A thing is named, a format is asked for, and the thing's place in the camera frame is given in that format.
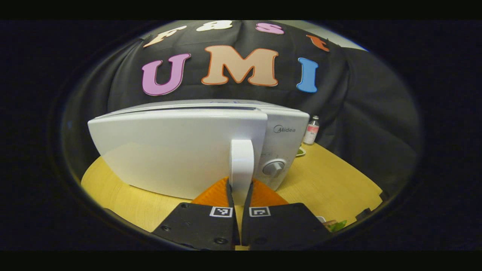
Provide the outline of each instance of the label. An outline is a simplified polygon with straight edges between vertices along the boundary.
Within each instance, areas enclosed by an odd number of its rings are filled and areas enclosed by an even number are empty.
[[[309,124],[308,128],[306,129],[303,142],[305,142],[306,144],[313,144],[315,142],[316,134],[318,133],[319,128],[319,126]]]

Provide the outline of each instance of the midea logo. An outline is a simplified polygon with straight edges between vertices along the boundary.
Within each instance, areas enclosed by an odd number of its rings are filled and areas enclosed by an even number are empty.
[[[273,132],[275,133],[281,133],[281,132],[295,132],[296,129],[291,129],[291,128],[284,128],[282,125],[276,125],[273,128]]]

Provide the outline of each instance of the green object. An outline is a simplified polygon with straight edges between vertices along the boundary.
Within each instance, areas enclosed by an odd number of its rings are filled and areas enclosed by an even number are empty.
[[[336,224],[330,225],[330,226],[328,226],[328,228],[330,229],[331,232],[335,232],[335,231],[338,231],[338,230],[341,230],[342,228],[344,228],[346,224],[347,224],[347,221],[344,220],[344,221],[338,222]]]

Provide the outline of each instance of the blue letter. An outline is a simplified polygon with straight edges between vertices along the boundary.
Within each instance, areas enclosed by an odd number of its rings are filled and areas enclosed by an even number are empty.
[[[298,61],[301,63],[301,82],[296,88],[309,93],[315,93],[318,89],[315,86],[315,71],[318,64],[309,59],[300,57]]]

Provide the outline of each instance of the pink letter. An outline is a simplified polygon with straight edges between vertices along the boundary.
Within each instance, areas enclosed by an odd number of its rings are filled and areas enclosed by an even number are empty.
[[[277,25],[272,25],[272,24],[267,24],[267,23],[259,23],[256,24],[256,30],[261,31],[261,32],[266,32],[266,33],[273,33],[273,34],[278,34],[282,35],[284,34],[284,31],[281,29],[280,26]]]
[[[142,67],[144,74],[142,75],[142,88],[144,92],[151,96],[166,95],[179,87],[184,73],[184,63],[190,58],[191,54],[178,54],[169,58],[169,62],[173,64],[171,69],[171,78],[164,85],[156,82],[157,68],[162,64],[162,60],[147,63]]]

